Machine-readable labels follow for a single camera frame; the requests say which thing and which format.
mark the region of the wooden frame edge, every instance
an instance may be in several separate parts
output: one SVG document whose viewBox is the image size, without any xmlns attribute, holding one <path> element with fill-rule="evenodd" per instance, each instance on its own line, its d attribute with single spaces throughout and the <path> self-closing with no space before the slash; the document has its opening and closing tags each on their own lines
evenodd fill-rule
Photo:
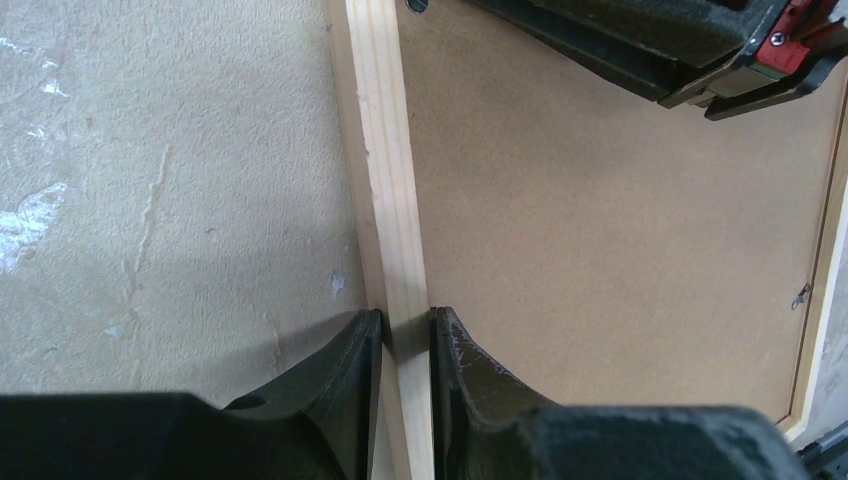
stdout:
<svg viewBox="0 0 848 480">
<path fill-rule="evenodd" d="M 326 0 L 325 12 L 368 304 L 388 319 L 380 401 L 394 478 L 432 480 L 429 302 L 395 1 Z"/>
<path fill-rule="evenodd" d="M 789 414 L 777 424 L 790 442 L 804 433 L 810 420 L 813 394 L 818 382 L 819 362 L 827 335 L 833 292 L 842 259 L 842 249 L 845 245 L 846 226 L 848 226 L 848 197 L 846 197 L 848 124 L 845 121 L 846 109 L 848 109 L 848 81 L 843 82 L 845 86 L 842 93 L 842 109 L 832 150 L 830 180 L 813 270 L 813 289 L 810 293 L 810 303 L 801 338 L 792 399 Z"/>
</svg>

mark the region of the red clamp part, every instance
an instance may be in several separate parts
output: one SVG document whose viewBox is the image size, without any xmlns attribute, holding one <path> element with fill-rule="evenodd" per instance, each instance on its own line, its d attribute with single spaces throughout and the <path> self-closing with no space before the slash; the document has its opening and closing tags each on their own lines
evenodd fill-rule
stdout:
<svg viewBox="0 0 848 480">
<path fill-rule="evenodd" d="M 774 28 L 757 51 L 754 57 L 756 63 L 781 77 L 792 75 L 798 70 L 810 49 L 801 43 L 802 39 L 793 38 L 792 33 L 813 3 L 815 2 L 812 0 L 791 0 L 786 5 Z"/>
</svg>

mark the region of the scratch mark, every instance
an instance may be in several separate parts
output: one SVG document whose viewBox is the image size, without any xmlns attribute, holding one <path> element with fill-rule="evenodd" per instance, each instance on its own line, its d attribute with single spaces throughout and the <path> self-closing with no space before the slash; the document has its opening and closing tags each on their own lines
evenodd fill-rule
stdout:
<svg viewBox="0 0 848 480">
<path fill-rule="evenodd" d="M 271 349 L 271 367 L 273 368 L 274 374 L 278 375 L 285 371 L 286 369 L 286 356 L 285 356 L 285 338 L 280 331 L 280 319 L 274 315 L 265 312 L 262 315 L 262 318 L 265 320 L 265 323 L 268 324 L 268 327 L 271 328 L 271 331 L 274 332 L 274 348 Z"/>
<path fill-rule="evenodd" d="M 144 362 L 142 356 L 144 351 L 141 348 L 141 328 L 143 322 L 138 314 L 135 306 L 136 293 L 139 290 L 138 274 L 148 263 L 148 254 L 150 244 L 153 241 L 153 235 L 156 233 L 156 212 L 159 208 L 159 202 L 162 200 L 162 192 L 165 190 L 165 183 L 168 180 L 168 171 L 171 166 L 171 145 L 165 147 L 162 152 L 162 158 L 159 161 L 159 175 L 156 180 L 150 184 L 150 196 L 147 198 L 147 206 L 141 215 L 143 232 L 141 240 L 138 242 L 138 252 L 135 257 L 135 263 L 130 265 L 128 261 L 123 262 L 124 273 L 127 276 L 127 288 L 124 292 L 127 302 L 127 314 L 130 317 L 130 337 L 133 339 L 138 350 L 136 353 L 136 361 L 133 366 L 133 376 L 131 387 L 134 390 L 141 389 L 142 378 L 144 374 Z"/>
<path fill-rule="evenodd" d="M 165 189 L 165 182 L 168 179 L 168 170 L 171 163 L 171 146 L 165 147 L 162 152 L 162 158 L 159 162 L 159 176 L 150 184 L 150 196 L 147 198 L 147 206 L 141 215 L 142 225 L 144 230 L 141 240 L 138 242 L 138 252 L 135 257 L 135 264 L 130 268 L 128 262 L 124 262 L 124 271 L 127 274 L 128 288 L 126 292 L 127 303 L 130 308 L 133 308 L 133 299 L 138 291 L 138 274 L 141 269 L 147 264 L 147 255 L 150 250 L 150 244 L 153 241 L 153 235 L 156 232 L 156 210 L 159 207 L 159 202 L 162 199 L 162 191 Z"/>
</svg>

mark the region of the white paint stain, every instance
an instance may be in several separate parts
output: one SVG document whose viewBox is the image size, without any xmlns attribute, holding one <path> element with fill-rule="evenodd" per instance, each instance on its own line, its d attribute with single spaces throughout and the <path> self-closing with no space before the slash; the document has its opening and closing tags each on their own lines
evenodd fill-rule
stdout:
<svg viewBox="0 0 848 480">
<path fill-rule="evenodd" d="M 70 95 L 68 95 L 68 94 L 66 94 L 65 92 L 63 92 L 63 91 L 59 90 L 59 81 L 58 81 L 58 80 L 56 80 L 55 78 L 54 78 L 54 79 L 52 79 L 52 80 L 50 80 L 49 82 L 45 83 L 44 85 L 42 85 L 42 86 L 41 86 L 41 91 L 42 91 L 42 92 L 44 92 L 44 93 L 50 93 L 50 94 L 53 94 L 53 95 L 59 95 L 60 97 L 64 97 L 64 98 L 68 98 L 68 97 L 70 97 Z"/>
<path fill-rule="evenodd" d="M 109 328 L 104 328 L 102 333 L 109 335 L 110 337 L 114 338 L 115 340 L 120 340 L 121 337 L 124 336 L 124 332 L 126 332 L 126 331 L 127 331 L 127 327 L 125 327 L 123 325 L 112 325 Z"/>
<path fill-rule="evenodd" d="M 66 188 L 64 183 L 54 183 L 26 197 L 16 211 L 0 211 L 0 271 L 17 270 L 22 250 L 44 238 L 56 221 Z"/>
<path fill-rule="evenodd" d="M 34 129 L 27 132 L 27 135 L 30 137 L 40 138 L 41 140 L 45 139 L 44 129 L 41 127 L 36 127 L 35 125 L 31 125 Z"/>
<path fill-rule="evenodd" d="M 344 287 L 347 286 L 347 278 L 338 272 L 333 272 L 333 277 L 330 280 L 330 285 L 333 287 L 333 298 L 339 296 Z"/>
</svg>

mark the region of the concrete floor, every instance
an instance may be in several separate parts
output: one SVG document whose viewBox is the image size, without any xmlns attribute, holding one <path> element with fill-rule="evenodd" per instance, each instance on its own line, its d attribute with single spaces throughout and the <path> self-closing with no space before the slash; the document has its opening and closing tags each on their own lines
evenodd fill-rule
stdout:
<svg viewBox="0 0 848 480">
<path fill-rule="evenodd" d="M 819 380 L 807 430 L 792 445 L 802 448 L 848 420 L 848 243 L 842 251 L 839 276 L 825 338 Z"/>
</svg>

